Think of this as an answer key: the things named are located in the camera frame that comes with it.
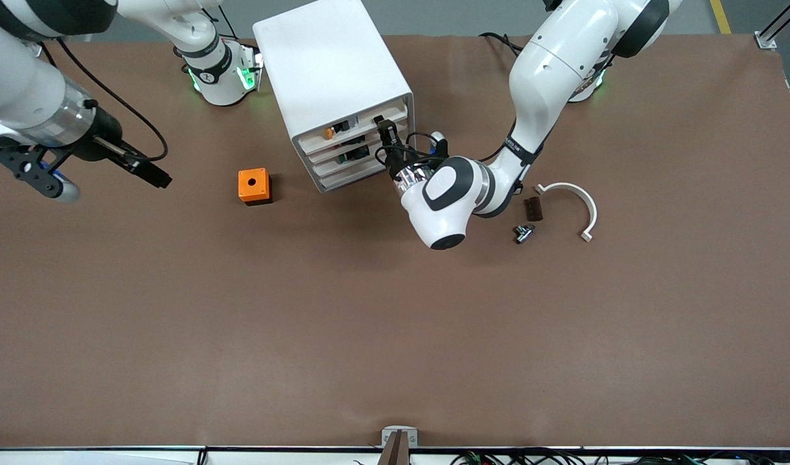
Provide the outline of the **orange push button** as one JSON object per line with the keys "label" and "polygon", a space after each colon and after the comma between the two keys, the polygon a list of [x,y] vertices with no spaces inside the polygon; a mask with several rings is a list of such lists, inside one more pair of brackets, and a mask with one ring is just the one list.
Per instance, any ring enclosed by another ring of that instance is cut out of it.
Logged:
{"label": "orange push button", "polygon": [[357,116],[344,119],[342,121],[339,121],[338,123],[335,123],[327,127],[327,129],[324,130],[324,137],[327,140],[331,140],[336,135],[353,129],[353,127],[356,127],[357,124],[359,124],[359,118]]}

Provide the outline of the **white empty drawer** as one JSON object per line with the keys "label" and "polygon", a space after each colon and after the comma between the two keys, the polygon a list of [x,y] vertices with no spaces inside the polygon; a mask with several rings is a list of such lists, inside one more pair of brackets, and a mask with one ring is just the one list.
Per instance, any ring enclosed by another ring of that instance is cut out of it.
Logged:
{"label": "white empty drawer", "polygon": [[370,176],[374,176],[375,174],[379,174],[384,170],[385,165],[382,164],[382,167],[379,168],[366,167],[364,170],[355,168],[353,170],[345,170],[339,172],[335,176],[328,176],[325,178],[317,176],[314,171],[314,181],[316,185],[318,185],[318,189],[320,189],[321,192],[326,193],[335,191],[335,189],[343,188],[347,185],[351,185],[351,183],[358,182],[359,180],[363,180]]}

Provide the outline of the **white drawer holding green button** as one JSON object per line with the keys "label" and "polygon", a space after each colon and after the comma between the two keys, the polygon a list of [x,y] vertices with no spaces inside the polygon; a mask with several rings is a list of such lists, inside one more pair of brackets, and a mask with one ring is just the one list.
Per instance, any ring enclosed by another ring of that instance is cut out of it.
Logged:
{"label": "white drawer holding green button", "polygon": [[376,157],[374,157],[374,152],[380,147],[380,145],[376,144],[376,145],[371,145],[370,147],[369,145],[366,146],[368,147],[370,154],[369,156],[366,156],[361,160],[351,161],[344,164],[338,164],[337,162],[338,157],[335,157],[325,161],[324,163],[318,163],[318,164],[313,163],[313,169],[317,174],[317,176],[320,176],[321,178],[325,178],[328,176],[335,176],[339,172],[345,170],[353,170],[355,168],[358,168],[359,170],[364,170],[366,167],[372,167],[372,168],[382,167],[382,164],[380,164],[380,162],[376,160]]}

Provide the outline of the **white drawer holding red button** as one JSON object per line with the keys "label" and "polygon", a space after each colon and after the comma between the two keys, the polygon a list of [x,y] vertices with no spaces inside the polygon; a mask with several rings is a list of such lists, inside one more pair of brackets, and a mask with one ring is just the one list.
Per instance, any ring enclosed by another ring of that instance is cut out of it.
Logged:
{"label": "white drawer holding red button", "polygon": [[380,136],[378,135],[378,132],[376,130],[371,130],[371,132],[367,132],[359,136],[365,136],[366,137],[365,142],[358,143],[355,145],[345,145],[345,147],[338,147],[338,148],[335,148],[335,145],[331,145],[330,147],[326,147],[320,150],[315,150],[312,153],[307,153],[306,158],[311,163],[314,164],[324,163],[327,160],[338,157],[339,155],[345,153],[348,150],[353,150],[357,147],[361,147],[362,145],[374,145],[380,143]]}

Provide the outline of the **white drawer cabinet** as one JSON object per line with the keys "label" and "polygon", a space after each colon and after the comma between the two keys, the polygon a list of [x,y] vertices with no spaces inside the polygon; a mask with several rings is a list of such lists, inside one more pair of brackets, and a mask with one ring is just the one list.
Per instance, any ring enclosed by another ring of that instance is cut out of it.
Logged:
{"label": "white drawer cabinet", "polygon": [[298,136],[396,99],[410,108],[410,124],[395,123],[400,136],[415,130],[413,92],[362,0],[315,0],[254,23],[253,33],[289,140],[314,183]]}

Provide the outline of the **orange button enclosure box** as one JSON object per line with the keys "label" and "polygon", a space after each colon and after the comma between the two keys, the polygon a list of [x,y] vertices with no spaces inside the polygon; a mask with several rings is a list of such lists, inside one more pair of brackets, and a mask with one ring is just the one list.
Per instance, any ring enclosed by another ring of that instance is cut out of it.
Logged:
{"label": "orange button enclosure box", "polygon": [[239,200],[247,206],[273,203],[273,177],[265,168],[238,171]]}

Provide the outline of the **white curved bracket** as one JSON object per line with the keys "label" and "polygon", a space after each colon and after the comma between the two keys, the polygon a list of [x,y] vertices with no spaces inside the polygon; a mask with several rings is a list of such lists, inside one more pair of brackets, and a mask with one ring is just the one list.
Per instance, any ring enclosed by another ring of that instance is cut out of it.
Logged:
{"label": "white curved bracket", "polygon": [[557,182],[557,183],[549,183],[549,185],[542,185],[542,183],[538,183],[535,186],[535,190],[539,194],[545,194],[550,191],[556,191],[557,189],[563,189],[564,191],[572,192],[573,194],[577,195],[581,200],[583,200],[585,206],[588,209],[588,223],[587,226],[583,229],[583,232],[580,233],[580,237],[585,242],[591,242],[593,239],[592,231],[595,229],[596,224],[598,224],[598,217],[599,217],[599,210],[596,201],[593,199],[592,195],[586,189],[581,188],[581,186],[575,185],[575,183],[568,183],[568,182]]}

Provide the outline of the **grey mount bracket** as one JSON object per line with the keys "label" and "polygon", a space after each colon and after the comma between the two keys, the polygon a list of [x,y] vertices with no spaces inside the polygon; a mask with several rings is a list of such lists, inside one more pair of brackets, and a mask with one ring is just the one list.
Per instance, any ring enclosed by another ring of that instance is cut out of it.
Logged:
{"label": "grey mount bracket", "polygon": [[386,426],[380,435],[382,435],[380,445],[382,448],[386,447],[392,437],[399,438],[399,441],[406,444],[408,448],[419,447],[419,430],[413,426]]}

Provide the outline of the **brown post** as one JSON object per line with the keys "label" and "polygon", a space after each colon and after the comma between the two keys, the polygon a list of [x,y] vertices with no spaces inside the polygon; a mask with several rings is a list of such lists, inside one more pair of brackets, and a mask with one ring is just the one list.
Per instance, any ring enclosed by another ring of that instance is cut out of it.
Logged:
{"label": "brown post", "polygon": [[410,455],[407,445],[392,437],[382,449],[377,465],[411,465]]}

